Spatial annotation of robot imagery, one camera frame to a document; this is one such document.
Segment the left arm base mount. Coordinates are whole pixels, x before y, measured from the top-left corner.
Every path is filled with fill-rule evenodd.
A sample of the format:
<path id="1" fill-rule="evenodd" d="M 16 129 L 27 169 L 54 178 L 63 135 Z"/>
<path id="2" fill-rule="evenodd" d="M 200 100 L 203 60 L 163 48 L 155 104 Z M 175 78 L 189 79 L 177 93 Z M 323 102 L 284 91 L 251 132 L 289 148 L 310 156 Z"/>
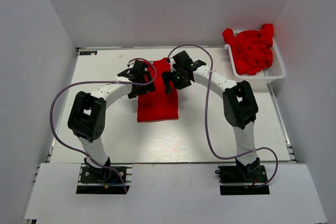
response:
<path id="1" fill-rule="evenodd" d="M 81 164 L 77 183 L 77 195 L 125 195 L 127 192 L 120 177 L 123 179 L 125 187 L 129 190 L 131 186 L 132 166 L 117 165 L 114 171 L 89 168 L 86 164 Z"/>

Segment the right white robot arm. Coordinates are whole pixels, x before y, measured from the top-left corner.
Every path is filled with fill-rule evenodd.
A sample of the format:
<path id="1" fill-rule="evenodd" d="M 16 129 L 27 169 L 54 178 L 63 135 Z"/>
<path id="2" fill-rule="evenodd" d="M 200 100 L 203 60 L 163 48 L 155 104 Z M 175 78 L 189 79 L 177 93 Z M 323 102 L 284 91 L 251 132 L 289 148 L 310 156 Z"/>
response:
<path id="1" fill-rule="evenodd" d="M 214 92 L 223 101 L 224 117 L 233 127 L 236 141 L 236 163 L 238 177 L 247 182 L 256 175 L 260 166 L 260 159 L 255 150 L 254 125 L 258 105 L 247 81 L 235 82 L 216 73 L 214 64 L 207 65 L 202 60 L 193 61 L 186 51 L 175 56 L 169 55 L 167 63 L 170 70 L 162 73 L 165 93 L 172 89 L 182 90 L 191 86 L 193 82 L 207 88 L 205 98 L 205 134 L 210 142 L 208 129 L 209 94 Z"/>

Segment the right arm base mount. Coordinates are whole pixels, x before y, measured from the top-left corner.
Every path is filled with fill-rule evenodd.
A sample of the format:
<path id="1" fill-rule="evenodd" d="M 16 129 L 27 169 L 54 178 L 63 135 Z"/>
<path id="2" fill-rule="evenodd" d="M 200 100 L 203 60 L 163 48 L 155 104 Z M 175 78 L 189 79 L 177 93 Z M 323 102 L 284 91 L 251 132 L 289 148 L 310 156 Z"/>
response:
<path id="1" fill-rule="evenodd" d="M 269 195 L 268 185 L 260 187 L 268 181 L 264 165 L 260 165 L 247 177 L 237 166 L 219 166 L 215 170 L 219 179 L 222 196 Z"/>

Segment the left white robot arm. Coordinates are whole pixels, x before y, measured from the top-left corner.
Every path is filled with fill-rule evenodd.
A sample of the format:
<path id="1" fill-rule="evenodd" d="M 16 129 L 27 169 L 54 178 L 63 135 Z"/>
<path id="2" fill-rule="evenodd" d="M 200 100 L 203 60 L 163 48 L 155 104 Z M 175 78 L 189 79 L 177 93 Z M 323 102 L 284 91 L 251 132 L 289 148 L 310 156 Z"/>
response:
<path id="1" fill-rule="evenodd" d="M 78 138 L 84 151 L 85 164 L 93 176 L 101 182 L 110 178 L 110 158 L 107 156 L 102 134 L 106 122 L 106 110 L 124 96 L 132 99 L 139 95 L 155 91 L 154 80 L 158 75 L 155 66 L 141 59 L 133 59 L 128 68 L 117 74 L 110 82 L 92 91 L 80 91 L 76 94 L 68 128 Z"/>

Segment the red t shirt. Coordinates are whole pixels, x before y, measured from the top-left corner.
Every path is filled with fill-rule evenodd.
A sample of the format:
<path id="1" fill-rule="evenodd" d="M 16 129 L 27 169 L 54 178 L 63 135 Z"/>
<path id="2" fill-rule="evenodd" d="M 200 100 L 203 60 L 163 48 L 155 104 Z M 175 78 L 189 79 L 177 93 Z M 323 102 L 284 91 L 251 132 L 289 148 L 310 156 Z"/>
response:
<path id="1" fill-rule="evenodd" d="M 170 64 L 166 58 L 153 62 L 155 70 L 150 68 L 151 77 L 154 78 L 155 91 L 138 96 L 138 122 L 155 122 L 164 120 L 177 120 L 179 99 L 175 88 L 165 93 L 162 73 L 170 71 Z"/>

